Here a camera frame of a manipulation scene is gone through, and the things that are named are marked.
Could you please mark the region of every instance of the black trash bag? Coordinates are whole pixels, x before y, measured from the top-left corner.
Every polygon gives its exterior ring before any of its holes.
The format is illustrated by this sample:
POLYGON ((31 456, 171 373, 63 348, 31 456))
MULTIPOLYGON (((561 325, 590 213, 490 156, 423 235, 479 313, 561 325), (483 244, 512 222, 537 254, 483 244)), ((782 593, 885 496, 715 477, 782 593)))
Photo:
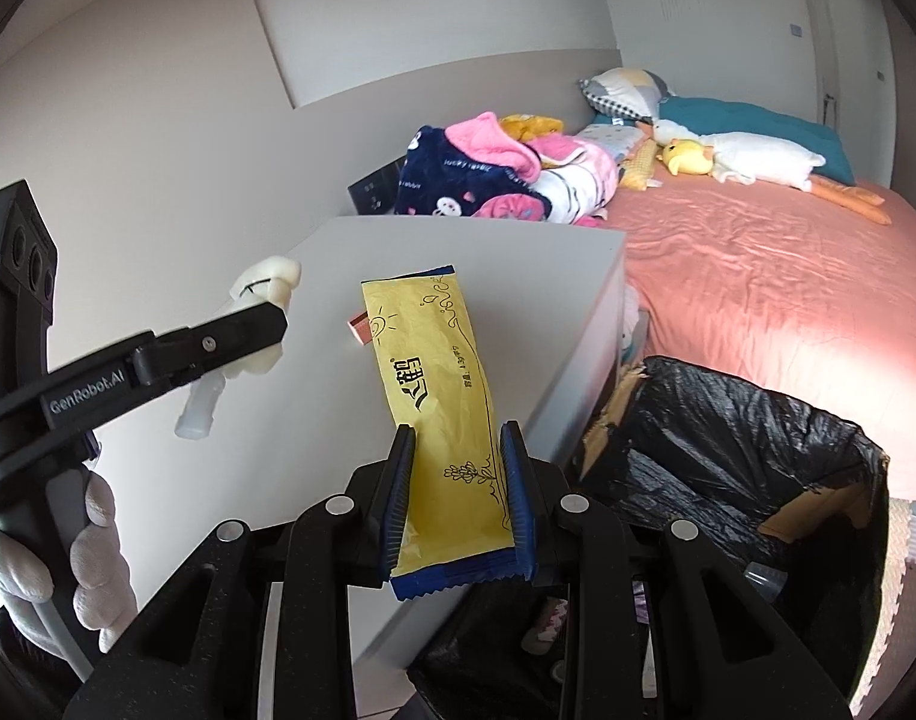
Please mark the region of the black trash bag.
POLYGON ((565 658, 565 635, 545 655, 522 650, 522 637, 549 596, 523 579, 472 587, 408 668, 408 679, 442 720, 557 720, 562 688, 551 676, 565 658))
POLYGON ((887 552, 882 450, 853 422, 748 381, 668 357, 642 382, 580 483, 627 522, 695 522, 739 570, 788 573, 774 604, 846 697, 874 637, 887 552), (864 483, 871 519, 834 514, 791 544, 759 526, 806 490, 864 483))

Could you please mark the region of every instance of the yellow packet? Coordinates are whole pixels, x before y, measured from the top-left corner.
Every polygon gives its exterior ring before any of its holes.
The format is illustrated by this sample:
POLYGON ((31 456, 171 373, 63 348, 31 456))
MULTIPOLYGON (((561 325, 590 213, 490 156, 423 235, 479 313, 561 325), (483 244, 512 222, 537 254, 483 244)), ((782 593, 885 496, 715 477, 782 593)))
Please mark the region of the yellow packet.
POLYGON ((416 434, 395 577, 514 546, 492 396, 444 270, 362 285, 392 417, 416 434))

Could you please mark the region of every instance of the coral bedsheet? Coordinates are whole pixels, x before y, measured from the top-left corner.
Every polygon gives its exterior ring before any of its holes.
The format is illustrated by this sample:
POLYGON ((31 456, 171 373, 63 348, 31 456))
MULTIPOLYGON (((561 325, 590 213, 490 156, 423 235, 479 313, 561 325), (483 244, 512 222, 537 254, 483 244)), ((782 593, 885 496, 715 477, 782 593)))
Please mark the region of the coral bedsheet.
POLYGON ((673 177, 618 190, 627 273, 652 315, 647 353, 785 392, 863 427, 889 456, 892 495, 916 499, 916 213, 891 226, 758 182, 673 177))

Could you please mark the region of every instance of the yellow plush duck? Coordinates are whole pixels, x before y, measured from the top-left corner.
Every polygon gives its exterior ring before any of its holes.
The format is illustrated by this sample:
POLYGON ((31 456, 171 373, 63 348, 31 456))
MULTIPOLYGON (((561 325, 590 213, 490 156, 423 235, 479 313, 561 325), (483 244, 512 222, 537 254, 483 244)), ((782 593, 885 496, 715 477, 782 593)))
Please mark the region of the yellow plush duck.
POLYGON ((714 148, 711 146, 675 138, 664 147, 661 162, 664 162, 671 175, 678 175, 680 172, 686 175, 706 175, 714 167, 714 159, 711 158, 713 153, 714 148))

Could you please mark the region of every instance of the wall socket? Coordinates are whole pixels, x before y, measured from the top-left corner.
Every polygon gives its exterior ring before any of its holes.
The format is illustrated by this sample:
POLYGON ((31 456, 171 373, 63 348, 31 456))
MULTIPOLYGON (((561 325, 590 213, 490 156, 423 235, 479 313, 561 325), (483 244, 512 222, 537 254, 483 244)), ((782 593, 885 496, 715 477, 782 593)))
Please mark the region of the wall socket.
POLYGON ((397 185, 404 160, 404 157, 399 157, 349 186, 348 194, 359 214, 380 215, 391 212, 397 199, 397 185))

